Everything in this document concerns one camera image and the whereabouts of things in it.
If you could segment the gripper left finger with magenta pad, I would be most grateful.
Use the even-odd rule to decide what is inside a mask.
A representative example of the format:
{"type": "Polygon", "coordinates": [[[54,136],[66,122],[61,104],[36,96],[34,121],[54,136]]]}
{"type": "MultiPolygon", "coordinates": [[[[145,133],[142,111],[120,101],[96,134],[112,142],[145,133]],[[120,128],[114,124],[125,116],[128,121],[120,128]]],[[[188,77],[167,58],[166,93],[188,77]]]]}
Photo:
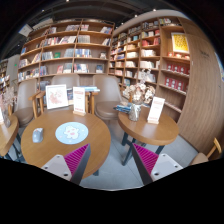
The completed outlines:
{"type": "Polygon", "coordinates": [[[42,169],[79,185],[90,155],[90,145],[86,144],[65,156],[55,155],[42,166],[42,169]]]}

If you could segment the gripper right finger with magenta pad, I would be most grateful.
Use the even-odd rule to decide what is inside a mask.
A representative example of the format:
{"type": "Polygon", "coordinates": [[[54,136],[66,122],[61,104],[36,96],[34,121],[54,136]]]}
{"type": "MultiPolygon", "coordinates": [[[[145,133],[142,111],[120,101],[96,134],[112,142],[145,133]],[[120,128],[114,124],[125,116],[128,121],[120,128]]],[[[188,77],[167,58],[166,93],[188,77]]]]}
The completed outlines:
{"type": "Polygon", "coordinates": [[[133,143],[132,155],[144,185],[168,176],[182,169],[169,155],[160,155],[133,143]]]}

